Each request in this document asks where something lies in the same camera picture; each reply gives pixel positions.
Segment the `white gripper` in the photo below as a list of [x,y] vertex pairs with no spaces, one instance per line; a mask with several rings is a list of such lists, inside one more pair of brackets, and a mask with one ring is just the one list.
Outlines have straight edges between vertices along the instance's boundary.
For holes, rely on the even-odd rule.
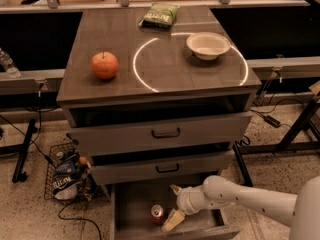
[[181,188],[172,184],[170,188],[177,196],[177,207],[179,210],[172,209],[165,220],[162,231],[169,232],[185,220],[186,215],[193,215],[201,210],[211,210],[213,201],[205,193],[203,186]]

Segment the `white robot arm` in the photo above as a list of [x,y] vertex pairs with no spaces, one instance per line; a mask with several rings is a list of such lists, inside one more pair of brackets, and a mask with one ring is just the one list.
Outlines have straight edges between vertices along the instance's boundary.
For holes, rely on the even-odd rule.
[[237,203],[290,228],[289,240],[320,240],[320,177],[307,181],[297,195],[238,185],[221,176],[209,176],[196,187],[171,185],[177,209],[165,220],[169,232],[186,215]]

